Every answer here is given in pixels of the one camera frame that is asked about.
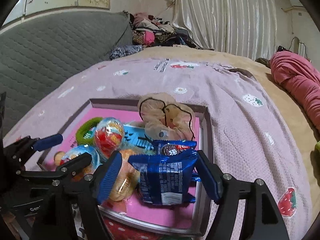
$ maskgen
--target oreo cookie package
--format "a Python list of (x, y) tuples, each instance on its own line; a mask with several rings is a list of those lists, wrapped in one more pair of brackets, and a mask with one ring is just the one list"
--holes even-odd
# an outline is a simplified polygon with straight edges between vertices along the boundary
[[(186, 140), (154, 140), (152, 142), (153, 149), (158, 155), (172, 156), (180, 154), (187, 149), (195, 149), (197, 146), (196, 141), (186, 141)], [(192, 173), (191, 181), (201, 181), (196, 170)]]
[(175, 205), (195, 202), (188, 189), (197, 160), (198, 152), (187, 149), (171, 156), (132, 155), (128, 162), (140, 171), (139, 193), (145, 203)]

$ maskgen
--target pile of clothes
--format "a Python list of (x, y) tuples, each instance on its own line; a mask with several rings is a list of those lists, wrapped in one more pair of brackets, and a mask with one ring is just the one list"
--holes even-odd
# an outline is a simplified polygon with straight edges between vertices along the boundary
[(175, 30), (170, 22), (163, 22), (162, 19), (155, 18), (145, 12), (130, 14), (130, 25), (135, 45), (152, 47), (178, 44), (196, 48), (196, 45), (189, 41), (186, 31)]

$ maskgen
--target gray sofa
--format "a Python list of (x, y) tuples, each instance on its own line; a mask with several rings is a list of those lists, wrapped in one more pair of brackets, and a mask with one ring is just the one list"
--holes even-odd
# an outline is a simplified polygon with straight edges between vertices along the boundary
[(127, 14), (74, 11), (25, 21), (0, 35), (4, 135), (67, 78), (132, 44)]

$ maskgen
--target pink cardboard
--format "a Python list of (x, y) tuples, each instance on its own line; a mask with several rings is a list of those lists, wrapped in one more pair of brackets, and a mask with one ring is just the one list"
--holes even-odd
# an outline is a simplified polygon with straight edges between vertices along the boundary
[[(89, 119), (94, 117), (114, 117), (120, 120), (122, 123), (132, 122), (132, 121), (141, 121), (138, 112), (133, 111), (124, 111), (124, 110), (113, 110), (113, 109), (104, 109), (104, 108), (91, 108), (81, 119), (81, 121), (75, 126), (70, 134), (63, 134), (64, 140), (59, 147), (59, 151), (67, 152), (75, 144), (75, 134), (76, 131), (80, 128)], [(196, 141), (199, 141), (199, 118), (196, 117), (194, 134)], [(50, 169), (54, 170), (55, 166), (52, 160), (45, 160), (44, 165)], [(195, 195), (196, 186), (189, 187), (189, 193)], [(139, 198), (137, 193), (134, 193), (126, 201), (127, 207), (127, 216), (141, 220), (144, 222), (171, 227), (179, 229), (187, 229), (192, 225), (192, 213), (194, 204), (183, 204), (175, 206), (154, 206), (150, 204), (143, 203)]]

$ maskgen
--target pink clothing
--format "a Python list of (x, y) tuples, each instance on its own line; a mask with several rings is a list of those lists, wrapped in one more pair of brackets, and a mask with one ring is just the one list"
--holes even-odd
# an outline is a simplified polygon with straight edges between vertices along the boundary
[(320, 131), (320, 72), (308, 60), (289, 51), (274, 54), (270, 67), (275, 82), (303, 106)]
[(151, 46), (155, 43), (155, 35), (152, 32), (144, 32), (144, 44)]
[(142, 22), (144, 19), (149, 21), (148, 14), (146, 12), (136, 13), (134, 15), (133, 25), (137, 27), (139, 23)]

